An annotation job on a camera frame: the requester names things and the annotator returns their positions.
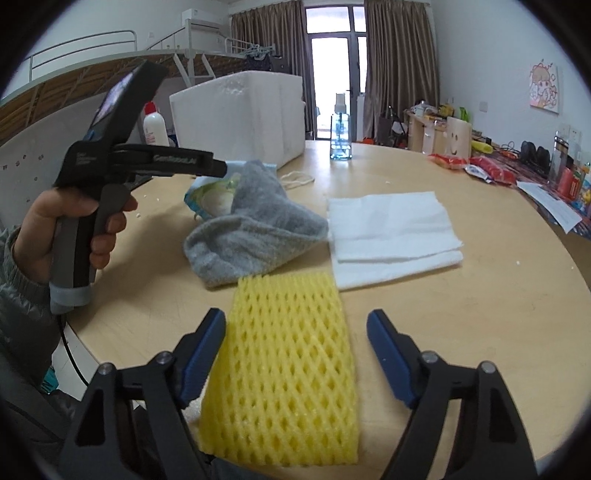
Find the yellow foam net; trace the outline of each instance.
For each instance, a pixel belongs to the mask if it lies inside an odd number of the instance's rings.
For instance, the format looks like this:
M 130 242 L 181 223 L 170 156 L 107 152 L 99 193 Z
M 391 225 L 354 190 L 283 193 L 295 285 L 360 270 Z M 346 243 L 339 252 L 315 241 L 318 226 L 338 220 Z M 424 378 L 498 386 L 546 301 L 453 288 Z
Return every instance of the yellow foam net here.
M 251 465 L 356 463 L 355 366 L 331 276 L 244 278 L 227 320 L 201 450 Z

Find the red snack bag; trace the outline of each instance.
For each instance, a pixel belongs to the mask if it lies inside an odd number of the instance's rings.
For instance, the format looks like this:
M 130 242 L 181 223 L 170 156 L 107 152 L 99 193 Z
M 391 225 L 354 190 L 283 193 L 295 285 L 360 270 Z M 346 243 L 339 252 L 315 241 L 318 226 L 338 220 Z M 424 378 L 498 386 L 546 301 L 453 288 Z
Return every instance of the red snack bag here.
M 465 158 L 454 157 L 452 155 L 439 155 L 436 153 L 429 155 L 429 159 L 440 167 L 447 168 L 449 170 L 463 170 L 470 164 L 470 162 Z
M 470 163 L 480 167 L 497 183 L 517 185 L 517 178 L 515 174 L 503 165 L 498 164 L 492 158 L 473 157 L 470 159 Z

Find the person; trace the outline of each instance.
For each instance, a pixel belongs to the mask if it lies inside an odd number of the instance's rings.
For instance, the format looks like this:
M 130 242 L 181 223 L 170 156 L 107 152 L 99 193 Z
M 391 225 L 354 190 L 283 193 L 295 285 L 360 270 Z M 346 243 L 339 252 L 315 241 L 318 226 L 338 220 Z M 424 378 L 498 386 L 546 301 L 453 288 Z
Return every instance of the person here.
M 99 204 L 75 188 L 42 193 L 22 225 L 0 234 L 0 392 L 17 430 L 47 462 L 56 465 L 77 400 L 56 390 L 41 390 L 60 341 L 50 312 L 48 282 L 51 244 L 61 216 L 91 215 Z M 131 197 L 124 211 L 137 208 Z M 104 235 L 92 239 L 90 263 L 107 266 L 116 234 L 126 227 L 123 212 L 112 215 Z

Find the brown curtain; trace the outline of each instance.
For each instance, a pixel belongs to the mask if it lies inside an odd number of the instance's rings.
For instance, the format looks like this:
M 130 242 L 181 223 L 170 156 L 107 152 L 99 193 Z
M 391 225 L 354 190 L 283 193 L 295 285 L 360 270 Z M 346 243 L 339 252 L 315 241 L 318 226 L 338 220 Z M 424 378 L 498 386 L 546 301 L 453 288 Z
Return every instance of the brown curtain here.
M 389 106 L 405 109 L 425 100 L 439 104 L 439 73 L 428 6 L 408 0 L 365 0 L 368 77 L 363 109 L 364 134 Z
M 304 80 L 306 131 L 316 133 L 314 81 L 306 13 L 301 0 L 255 8 L 232 16 L 232 36 L 262 46 L 275 44 L 294 75 Z

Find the device screen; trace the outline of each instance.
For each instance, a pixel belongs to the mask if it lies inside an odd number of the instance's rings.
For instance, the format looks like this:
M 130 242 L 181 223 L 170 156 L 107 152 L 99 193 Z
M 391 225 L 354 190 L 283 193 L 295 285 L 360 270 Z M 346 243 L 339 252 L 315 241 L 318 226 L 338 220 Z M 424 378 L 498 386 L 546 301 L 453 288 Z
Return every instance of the device screen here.
M 103 103 L 96 111 L 95 118 L 90 125 L 91 128 L 113 111 L 115 105 L 117 105 L 117 102 L 121 98 L 121 95 L 123 94 L 123 92 L 129 85 L 129 82 L 133 78 L 136 70 L 134 70 L 131 73 L 128 73 L 125 77 L 118 81 L 117 84 L 111 90 L 109 90 L 109 93 L 107 93 L 105 100 L 103 100 Z

